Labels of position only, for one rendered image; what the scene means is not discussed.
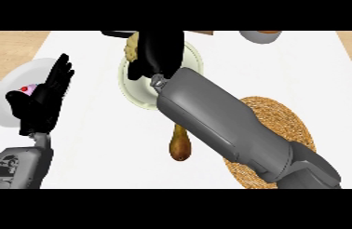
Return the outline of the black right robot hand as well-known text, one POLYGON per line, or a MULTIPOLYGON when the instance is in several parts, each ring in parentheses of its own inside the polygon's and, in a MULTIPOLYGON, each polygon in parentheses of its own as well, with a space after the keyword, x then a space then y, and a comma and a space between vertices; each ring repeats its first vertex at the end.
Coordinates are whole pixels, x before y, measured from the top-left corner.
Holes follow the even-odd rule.
POLYGON ((128 63, 126 79, 150 78, 160 74, 168 79, 181 66, 184 53, 183 31, 140 31, 135 59, 128 63))

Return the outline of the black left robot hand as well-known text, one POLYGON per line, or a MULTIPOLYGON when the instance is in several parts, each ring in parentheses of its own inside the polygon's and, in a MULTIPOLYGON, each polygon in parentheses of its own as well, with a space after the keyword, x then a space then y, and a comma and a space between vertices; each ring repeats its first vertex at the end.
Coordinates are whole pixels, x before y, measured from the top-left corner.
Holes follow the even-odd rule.
POLYGON ((50 133, 53 130, 72 75, 67 55, 61 54, 50 68, 45 82, 35 87, 30 94, 17 90, 5 94, 11 115, 20 120, 21 136, 50 133))

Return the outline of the pale yellow squash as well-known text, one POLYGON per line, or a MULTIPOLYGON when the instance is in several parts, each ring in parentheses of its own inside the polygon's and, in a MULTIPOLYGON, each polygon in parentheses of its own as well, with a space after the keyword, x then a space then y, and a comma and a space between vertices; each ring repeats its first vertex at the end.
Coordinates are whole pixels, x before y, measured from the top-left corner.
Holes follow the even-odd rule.
POLYGON ((132 62, 137 60, 137 41, 138 41, 138 33, 134 33, 126 38, 126 44, 124 48, 125 58, 128 62, 132 62))

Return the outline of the pale green bowl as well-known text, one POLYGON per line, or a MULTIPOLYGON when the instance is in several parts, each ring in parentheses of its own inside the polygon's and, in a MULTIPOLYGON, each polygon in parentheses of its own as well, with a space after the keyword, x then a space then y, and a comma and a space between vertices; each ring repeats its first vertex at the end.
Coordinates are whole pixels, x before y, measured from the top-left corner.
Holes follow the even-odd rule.
MULTIPOLYGON (((202 58, 196 48, 184 42, 184 53, 181 66, 192 69, 197 74, 203 73, 202 58)), ((126 79, 126 59, 121 60, 118 67, 118 86, 126 100, 140 108, 147 110, 156 109, 156 96, 158 93, 149 86, 150 79, 140 77, 135 81, 126 79)))

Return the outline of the round woven straw placemat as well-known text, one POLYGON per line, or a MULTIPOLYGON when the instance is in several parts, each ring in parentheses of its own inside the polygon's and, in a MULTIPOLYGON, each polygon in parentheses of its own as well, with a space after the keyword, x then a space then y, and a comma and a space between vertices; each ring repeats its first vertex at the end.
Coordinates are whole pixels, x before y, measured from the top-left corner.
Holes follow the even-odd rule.
MULTIPOLYGON (((288 141, 301 143, 316 151, 313 139, 301 119, 292 111, 274 100, 252 96, 242 98, 242 103, 249 107, 261 124, 288 141)), ((245 189, 276 189, 274 183, 264 182, 254 170, 239 163, 224 160, 224 165, 236 182, 245 189)))

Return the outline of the pink cupcake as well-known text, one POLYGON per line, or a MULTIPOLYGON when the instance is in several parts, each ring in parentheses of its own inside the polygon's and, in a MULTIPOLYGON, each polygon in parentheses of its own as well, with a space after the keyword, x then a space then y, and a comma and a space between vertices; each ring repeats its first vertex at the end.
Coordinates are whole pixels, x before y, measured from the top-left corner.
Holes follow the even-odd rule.
POLYGON ((19 91, 20 91, 21 93, 24 93, 24 94, 29 96, 30 93, 32 93, 32 91, 35 90, 35 88, 36 88, 36 84, 29 84, 29 85, 26 85, 26 86, 21 86, 21 87, 19 88, 19 91))

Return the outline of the white plate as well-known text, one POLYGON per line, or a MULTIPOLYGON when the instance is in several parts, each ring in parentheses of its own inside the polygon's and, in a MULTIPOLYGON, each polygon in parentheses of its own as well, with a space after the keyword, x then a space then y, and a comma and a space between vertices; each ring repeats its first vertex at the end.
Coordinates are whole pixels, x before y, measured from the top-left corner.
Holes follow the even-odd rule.
POLYGON ((11 90, 19 90, 21 87, 26 87, 29 89, 26 93, 30 93, 33 85, 45 83, 54 62, 55 59, 53 58, 29 61, 0 80, 0 127, 19 127, 19 119, 11 115, 5 94, 11 90))

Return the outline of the grey round pot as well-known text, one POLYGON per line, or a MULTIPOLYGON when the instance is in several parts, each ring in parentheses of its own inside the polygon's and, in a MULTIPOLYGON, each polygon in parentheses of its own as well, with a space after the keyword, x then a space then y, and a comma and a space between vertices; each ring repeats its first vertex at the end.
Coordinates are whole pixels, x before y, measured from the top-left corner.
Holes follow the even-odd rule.
POLYGON ((240 36, 255 44, 271 43, 279 35, 280 31, 239 31, 240 36))

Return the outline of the brown pear-shaped gourd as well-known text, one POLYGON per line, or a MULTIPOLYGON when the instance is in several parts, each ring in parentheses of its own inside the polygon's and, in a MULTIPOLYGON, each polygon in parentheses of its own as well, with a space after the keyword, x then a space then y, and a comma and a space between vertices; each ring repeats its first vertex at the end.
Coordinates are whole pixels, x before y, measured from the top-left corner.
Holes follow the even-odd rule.
POLYGON ((184 161, 190 156, 190 141, 186 135, 186 129, 180 125, 174 125, 168 153, 175 161, 184 161))

